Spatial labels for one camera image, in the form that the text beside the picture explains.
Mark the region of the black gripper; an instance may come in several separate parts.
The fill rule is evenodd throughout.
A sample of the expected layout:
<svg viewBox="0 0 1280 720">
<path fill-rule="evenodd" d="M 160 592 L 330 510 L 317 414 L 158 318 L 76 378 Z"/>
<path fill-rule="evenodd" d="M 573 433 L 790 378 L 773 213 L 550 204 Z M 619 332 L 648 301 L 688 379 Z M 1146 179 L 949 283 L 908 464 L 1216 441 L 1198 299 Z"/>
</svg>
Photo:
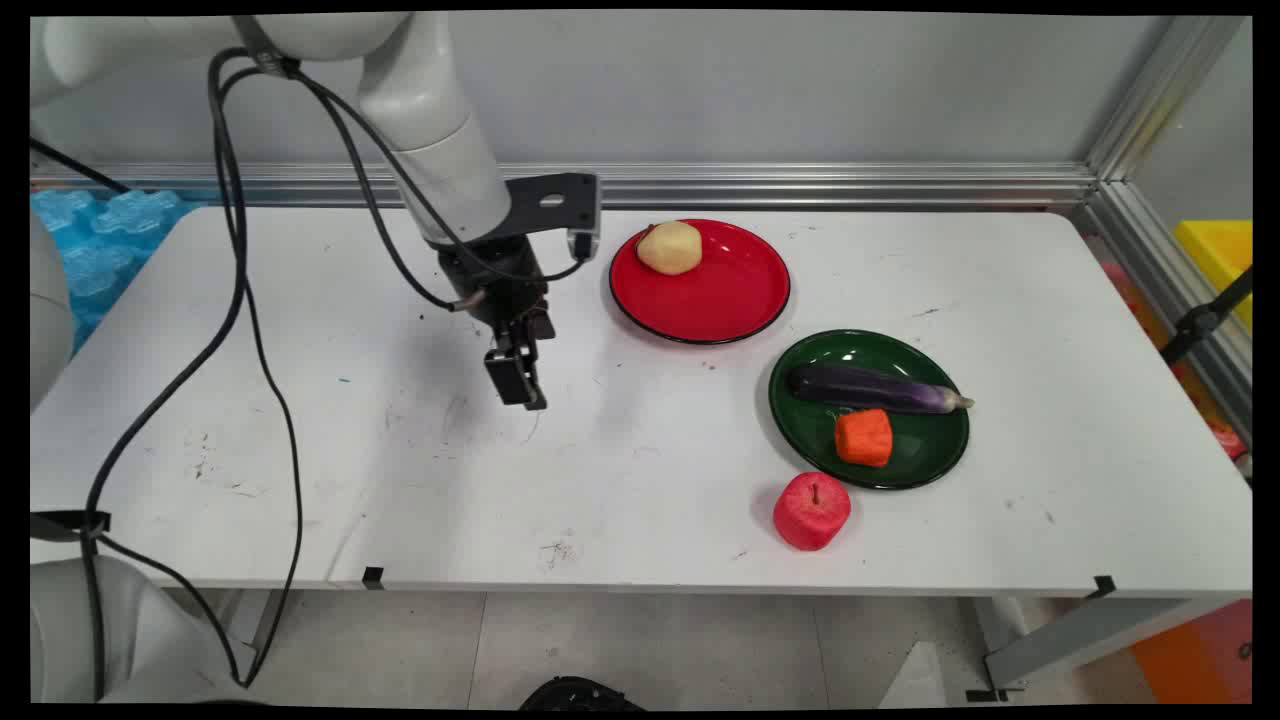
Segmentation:
<svg viewBox="0 0 1280 720">
<path fill-rule="evenodd" d="M 548 401 L 538 375 L 536 342 L 556 338 L 556 328 L 547 301 L 548 283 L 527 281 L 543 275 L 530 238 L 526 234 L 490 237 L 466 246 L 500 272 L 495 274 L 476 265 L 453 243 L 438 246 L 438 263 L 460 299 L 484 292 L 466 313 L 492 331 L 495 348 L 484 356 L 492 383 L 503 405 L 545 410 Z M 512 346 L 513 341 L 524 346 Z"/>
</svg>

